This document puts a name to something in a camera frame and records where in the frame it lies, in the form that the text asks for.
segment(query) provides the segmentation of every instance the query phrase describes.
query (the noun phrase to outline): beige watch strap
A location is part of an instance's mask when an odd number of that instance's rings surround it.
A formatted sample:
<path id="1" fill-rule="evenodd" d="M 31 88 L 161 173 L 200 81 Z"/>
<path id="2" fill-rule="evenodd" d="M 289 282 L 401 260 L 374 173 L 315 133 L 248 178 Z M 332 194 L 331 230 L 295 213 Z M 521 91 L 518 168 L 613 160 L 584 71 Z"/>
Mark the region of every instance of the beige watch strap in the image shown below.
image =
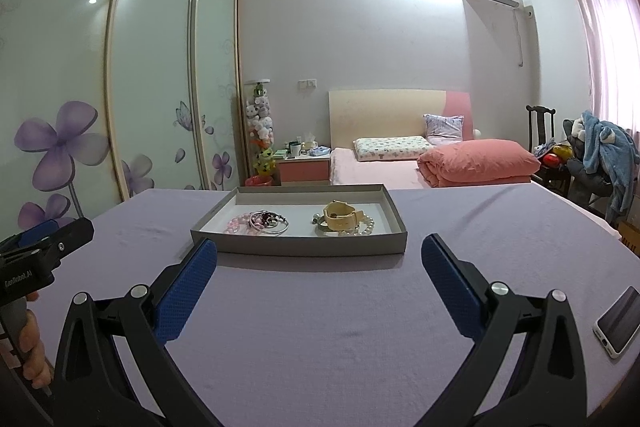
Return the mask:
<path id="1" fill-rule="evenodd" d="M 364 212 L 356 210 L 350 204 L 342 201 L 332 201 L 324 208 L 324 222 L 329 230 L 342 232 L 355 230 L 364 219 Z"/>

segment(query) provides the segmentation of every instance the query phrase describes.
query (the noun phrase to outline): sliding wardrobe door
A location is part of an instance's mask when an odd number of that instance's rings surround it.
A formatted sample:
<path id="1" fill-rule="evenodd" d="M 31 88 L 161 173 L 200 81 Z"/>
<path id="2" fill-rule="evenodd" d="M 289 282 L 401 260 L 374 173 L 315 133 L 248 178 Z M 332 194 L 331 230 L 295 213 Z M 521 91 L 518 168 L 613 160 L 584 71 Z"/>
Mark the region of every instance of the sliding wardrobe door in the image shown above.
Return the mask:
<path id="1" fill-rule="evenodd" d="M 197 0 L 198 109 L 207 120 L 202 142 L 212 190 L 231 190 L 241 184 L 235 2 Z"/>
<path id="2" fill-rule="evenodd" d="M 120 202 L 104 109 L 109 0 L 0 0 L 0 238 Z"/>
<path id="3" fill-rule="evenodd" d="M 188 63 L 190 0 L 117 0 L 111 117 L 126 192 L 202 185 Z"/>

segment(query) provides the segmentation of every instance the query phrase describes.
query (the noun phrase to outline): gray cardboard tray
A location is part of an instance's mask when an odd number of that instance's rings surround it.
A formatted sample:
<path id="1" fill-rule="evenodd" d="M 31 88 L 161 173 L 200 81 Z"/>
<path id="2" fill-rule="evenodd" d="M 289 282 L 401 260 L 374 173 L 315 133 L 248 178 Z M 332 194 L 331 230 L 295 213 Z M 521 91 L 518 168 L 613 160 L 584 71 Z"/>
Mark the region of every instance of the gray cardboard tray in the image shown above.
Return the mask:
<path id="1" fill-rule="evenodd" d="M 345 201 L 375 220 L 371 235 L 338 237 L 318 232 L 313 215 L 331 201 Z M 224 233 L 239 214 L 270 210 L 289 221 L 282 235 Z M 239 187 L 232 190 L 192 228 L 194 241 L 212 240 L 218 251 L 290 257 L 341 257 L 404 253 L 407 233 L 384 185 Z"/>

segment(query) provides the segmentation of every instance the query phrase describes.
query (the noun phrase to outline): smartphone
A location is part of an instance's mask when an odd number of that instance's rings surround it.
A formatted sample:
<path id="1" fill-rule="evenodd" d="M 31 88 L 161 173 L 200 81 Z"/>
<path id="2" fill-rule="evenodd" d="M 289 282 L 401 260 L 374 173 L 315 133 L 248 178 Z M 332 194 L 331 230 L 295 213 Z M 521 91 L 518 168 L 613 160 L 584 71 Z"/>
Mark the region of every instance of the smartphone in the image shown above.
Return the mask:
<path id="1" fill-rule="evenodd" d="M 628 346 L 640 328 L 640 293 L 629 286 L 593 325 L 593 332 L 612 359 Z"/>

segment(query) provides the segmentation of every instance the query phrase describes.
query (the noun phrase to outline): folded comforter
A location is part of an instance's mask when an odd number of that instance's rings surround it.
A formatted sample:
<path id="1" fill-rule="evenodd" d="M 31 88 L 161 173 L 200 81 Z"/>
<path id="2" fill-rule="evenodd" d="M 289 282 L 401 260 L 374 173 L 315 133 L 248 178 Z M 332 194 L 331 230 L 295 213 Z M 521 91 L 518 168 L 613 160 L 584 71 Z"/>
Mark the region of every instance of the folded comforter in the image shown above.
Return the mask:
<path id="1" fill-rule="evenodd" d="M 470 140 L 435 147 L 418 158 L 431 187 L 527 183 L 540 162 L 510 140 Z"/>

